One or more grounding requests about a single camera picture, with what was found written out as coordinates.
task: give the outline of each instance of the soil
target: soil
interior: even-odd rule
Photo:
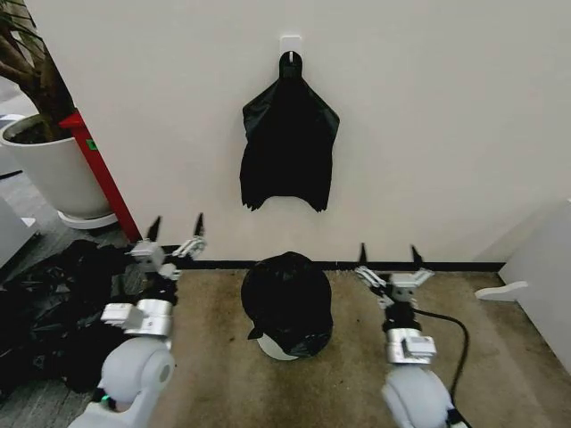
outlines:
[[[69,137],[71,137],[71,132],[66,130],[63,138]],[[37,124],[22,130],[12,138],[6,138],[6,140],[18,144],[45,143],[46,137],[44,136],[44,124],[42,122],[38,122]]]

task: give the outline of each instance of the brown carpet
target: brown carpet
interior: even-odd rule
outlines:
[[[186,272],[179,282],[173,353],[178,368],[152,427],[394,427],[381,398],[387,372],[383,315],[351,273],[330,273],[334,335],[314,358],[278,362],[247,341],[243,271]],[[514,303],[480,302],[489,274],[439,274],[422,309],[465,322],[472,335],[458,405],[476,428],[568,427],[571,378]],[[449,384],[461,350],[450,323],[420,320],[436,340],[434,371]]]

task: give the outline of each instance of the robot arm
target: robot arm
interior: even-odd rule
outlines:
[[[167,255],[156,242],[161,219],[129,255],[145,272],[150,287],[137,296],[137,303],[110,303],[101,319],[136,336],[121,344],[103,363],[97,393],[85,412],[70,428],[145,428],[161,391],[175,367],[170,354],[172,310],[177,304],[177,261],[196,258],[204,249],[203,215],[196,222],[194,237]],[[128,407],[117,412],[115,405]]]
[[[362,248],[360,260],[366,263]],[[394,421],[400,428],[468,428],[450,393],[429,369],[436,347],[432,337],[422,334],[415,317],[414,291],[434,273],[421,268],[414,274],[380,277],[365,266],[355,272],[385,311],[386,356],[393,368],[382,392]]]

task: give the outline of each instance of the potted plant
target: potted plant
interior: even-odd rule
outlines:
[[[16,158],[68,226],[116,221],[75,139],[59,126],[75,106],[23,0],[0,0],[0,76],[17,84],[38,112],[3,128],[1,149]]]

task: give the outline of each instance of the green sticker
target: green sticker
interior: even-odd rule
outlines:
[[[93,141],[91,138],[88,138],[86,140],[86,143],[87,147],[89,147],[89,150],[97,151],[97,146],[95,145],[95,141]]]

